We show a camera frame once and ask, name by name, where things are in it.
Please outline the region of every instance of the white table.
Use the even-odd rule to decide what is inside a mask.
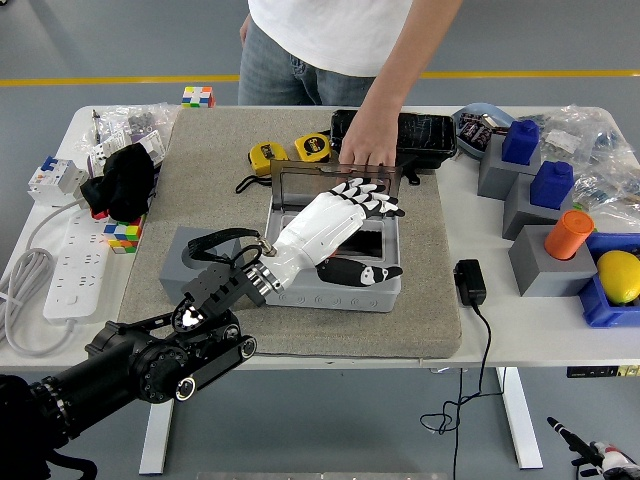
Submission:
[[[92,109],[84,107],[74,115],[56,158],[74,160],[83,166],[86,155],[76,148],[77,141],[91,128]],[[408,107],[406,110],[440,115],[450,115],[459,107]],[[504,107],[514,117],[531,115],[549,110],[550,107]],[[580,365],[629,365],[640,364],[640,329],[612,328],[592,329],[582,318],[582,305],[577,297],[570,298],[522,298],[520,297],[507,255],[512,242],[500,236],[503,202],[476,195],[478,161],[460,155],[442,164],[437,170],[438,186],[442,200],[451,257],[451,268],[464,258],[477,258],[483,270],[487,286],[487,300],[481,306],[493,330],[493,343],[488,357],[488,366],[580,366]],[[47,207],[34,206],[18,240],[9,262],[23,251],[33,228],[46,215]],[[36,237],[34,246],[47,248],[54,255],[59,251],[66,228],[68,213],[52,220]],[[615,225],[610,217],[596,216],[601,231],[628,231],[626,225]],[[87,358],[84,346],[90,343],[107,320],[117,318],[118,309],[133,255],[113,255],[110,259],[112,275],[104,288],[108,298],[102,298],[103,308],[99,322],[78,325],[65,347],[46,358],[22,357],[3,342],[0,345],[0,370],[42,371],[60,370],[75,365]],[[28,304],[21,315],[20,325],[15,328],[17,339],[31,348],[42,348],[63,335],[62,329],[50,326],[42,317],[46,297],[43,288]],[[484,326],[471,309],[461,308],[462,345],[447,359],[340,359],[255,356],[240,368],[243,369],[304,369],[304,368],[411,368],[411,367],[471,367],[478,366],[486,342]],[[526,401],[516,369],[507,370],[508,385],[505,405],[510,419],[521,419],[525,442],[516,439],[516,447],[535,445],[533,428],[527,415],[512,408],[525,408]],[[533,452],[518,452],[521,466],[538,466],[537,446]]]

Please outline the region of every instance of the orange cup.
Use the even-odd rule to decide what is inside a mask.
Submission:
[[[569,260],[584,243],[595,224],[592,218],[580,210],[568,210],[562,214],[544,241],[544,249],[558,260]]]

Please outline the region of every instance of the robotic arm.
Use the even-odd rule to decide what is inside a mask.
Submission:
[[[322,278],[366,286],[402,273],[399,267],[365,267],[330,255],[375,214],[403,215],[395,199],[356,178],[316,197],[282,231],[273,246],[254,246],[253,261],[212,264],[185,288],[185,299],[166,315],[135,324],[107,322],[85,347],[89,358],[56,376],[28,385],[0,375],[0,471],[8,478],[46,479],[47,462],[95,478],[92,462],[55,450],[135,399],[188,400],[253,356],[256,339],[243,335],[230,308],[247,295],[261,306],[286,289],[297,273],[316,266]],[[220,268],[228,280],[220,285]],[[345,280],[344,272],[351,273]],[[154,330],[171,326],[160,339]]]
[[[583,477],[602,475],[605,480],[640,479],[640,467],[615,446],[603,442],[591,442],[587,445],[555,418],[549,417],[547,422],[564,438],[569,445],[569,450],[580,455],[580,458],[571,462],[573,466],[579,468],[583,465],[592,465],[594,467],[580,472]]]

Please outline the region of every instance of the yellow floor line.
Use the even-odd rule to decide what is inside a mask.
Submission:
[[[489,78],[593,78],[640,77],[636,70],[499,70],[423,72],[422,79],[461,80]],[[233,83],[239,75],[163,75],[141,77],[16,78],[0,79],[0,87],[49,87],[76,85],[117,85],[134,83]]]

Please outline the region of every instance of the table leg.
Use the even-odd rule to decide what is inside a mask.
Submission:
[[[164,470],[173,402],[174,400],[170,400],[151,405],[147,435],[144,439],[142,459],[140,460],[140,475],[161,475]]]
[[[515,367],[498,367],[496,369],[500,388],[504,390],[504,408],[507,411],[509,428],[513,445],[516,449],[518,465],[521,469],[542,468],[542,458],[538,449],[538,441],[533,431],[527,399],[524,396],[520,374]]]

